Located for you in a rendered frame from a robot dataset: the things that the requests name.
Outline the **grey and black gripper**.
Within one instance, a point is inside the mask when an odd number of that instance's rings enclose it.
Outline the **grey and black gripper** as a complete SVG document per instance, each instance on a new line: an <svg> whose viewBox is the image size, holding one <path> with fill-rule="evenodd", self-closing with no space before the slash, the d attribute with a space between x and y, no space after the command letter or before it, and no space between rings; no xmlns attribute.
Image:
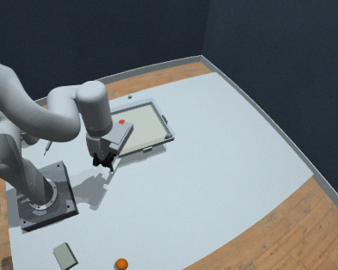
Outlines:
<svg viewBox="0 0 338 270"><path fill-rule="evenodd" d="M86 143L89 154L93 157L93 166L97 167L99 164L101 164L103 167L110 168L107 155L110 152L109 145L111 142L101 137L92 137L86 133Z"/></svg>

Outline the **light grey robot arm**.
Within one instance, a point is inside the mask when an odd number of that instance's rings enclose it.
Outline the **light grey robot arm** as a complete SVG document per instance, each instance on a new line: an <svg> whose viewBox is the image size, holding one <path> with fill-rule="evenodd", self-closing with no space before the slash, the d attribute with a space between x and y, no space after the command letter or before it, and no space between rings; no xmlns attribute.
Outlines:
<svg viewBox="0 0 338 270"><path fill-rule="evenodd" d="M23 193L17 196L19 201L27 198L23 205L30 203L39 211L54 205L58 187L22 157L22 130L36 138L69 142L81 130L80 113L87 133L110 141L110 152L116 155L133 131L132 123L112 121L107 88L99 81L57 87L49 92L46 107L29 97L11 68L0 64L0 178Z"/></svg>

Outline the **orange ball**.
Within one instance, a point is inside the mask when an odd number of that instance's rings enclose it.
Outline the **orange ball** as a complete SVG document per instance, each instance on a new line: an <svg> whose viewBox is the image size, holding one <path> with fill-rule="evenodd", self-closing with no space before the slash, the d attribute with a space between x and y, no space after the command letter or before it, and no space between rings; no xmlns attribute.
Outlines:
<svg viewBox="0 0 338 270"><path fill-rule="evenodd" d="M128 262L125 259L118 259L115 265L119 270L126 270L128 268Z"/></svg>

